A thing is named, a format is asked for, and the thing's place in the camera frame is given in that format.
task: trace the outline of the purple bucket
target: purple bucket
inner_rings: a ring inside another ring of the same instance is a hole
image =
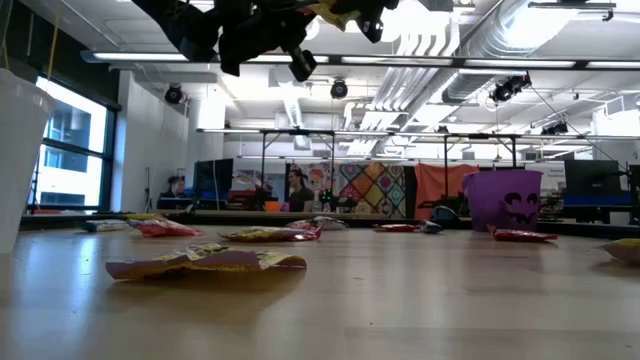
[[[540,204],[539,171],[486,171],[467,174],[463,181],[473,230],[499,229],[535,231]]]

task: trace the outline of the man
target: man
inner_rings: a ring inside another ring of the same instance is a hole
[[[313,200],[315,195],[305,183],[306,175],[300,169],[291,170],[289,173],[289,186],[293,190],[289,195],[289,211],[290,212],[311,212],[313,208]]]

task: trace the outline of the cable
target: cable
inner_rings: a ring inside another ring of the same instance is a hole
[[[58,0],[56,7],[56,19],[53,27],[53,40],[51,40],[51,53],[49,55],[49,71],[47,72],[47,87],[51,83],[51,74],[53,73],[53,61],[56,58],[56,44],[58,43],[58,30],[60,29],[60,18],[62,17],[62,0]]]
[[[543,98],[543,97],[540,95],[540,93],[539,93],[539,92],[538,92],[538,91],[537,91],[533,86],[530,86],[530,87],[531,87],[531,90],[533,90],[533,92],[535,92],[535,93],[536,93],[536,95],[538,95],[538,97],[539,97],[539,98],[540,98],[540,99],[541,99],[541,100],[542,100],[542,101],[543,101],[543,102],[544,102],[544,103],[549,107],[549,109],[551,109],[551,111],[553,111],[553,113],[554,113],[557,117],[561,118],[560,113],[559,113],[559,112],[557,112],[557,111],[556,111],[556,109],[554,109],[554,108],[553,108],[553,106],[551,106],[551,104],[549,104],[549,103],[547,102],[547,100],[545,100],[545,98]],[[570,127],[573,131],[575,131],[576,133],[580,134],[580,132],[578,131],[578,129],[576,129],[575,127],[573,127],[573,125],[571,125],[568,121],[565,121],[565,124],[567,124],[567,126],[568,126],[568,127]],[[619,162],[618,160],[616,160],[616,159],[612,158],[611,156],[609,156],[609,154],[607,154],[607,153],[606,153],[606,152],[604,152],[602,149],[600,149],[600,148],[599,148],[599,147],[598,147],[598,146],[597,146],[593,141],[591,141],[591,140],[587,139],[586,137],[584,138],[584,140],[586,140],[586,141],[587,141],[591,146],[593,146],[593,148],[594,148],[594,149],[596,149],[596,150],[600,151],[602,154],[604,154],[604,156],[608,157],[608,158],[609,158],[609,160],[615,161],[615,162],[616,162],[616,164],[618,164],[618,166],[619,166],[623,171],[625,171],[625,172],[627,171],[627,169],[626,169],[624,166],[620,165],[620,162]]]
[[[4,55],[4,68],[9,70],[9,53],[7,52],[7,42],[2,43],[2,54]]]

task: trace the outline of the person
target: person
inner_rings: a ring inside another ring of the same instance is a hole
[[[156,208],[160,209],[160,202],[162,199],[176,199],[184,198],[184,176],[171,176],[167,182],[169,183],[169,189],[167,192],[161,193],[158,197],[158,204]]]
[[[290,212],[311,212],[312,210],[315,195],[305,185],[306,177],[300,169],[291,170],[289,173],[289,186],[293,190],[289,195]]]

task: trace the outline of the spotlight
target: spotlight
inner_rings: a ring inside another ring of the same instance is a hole
[[[496,84],[496,88],[489,94],[493,102],[501,103],[511,100],[512,97],[522,92],[522,89],[531,86],[529,73],[524,76],[511,76],[507,81]]]
[[[182,101],[182,85],[179,83],[172,83],[169,85],[169,90],[164,95],[164,99],[173,105],[178,105]]]
[[[333,99],[344,99],[349,93],[349,88],[343,79],[336,79],[331,87],[331,97]]]
[[[545,126],[540,135],[561,135],[569,132],[569,127],[565,121]]]

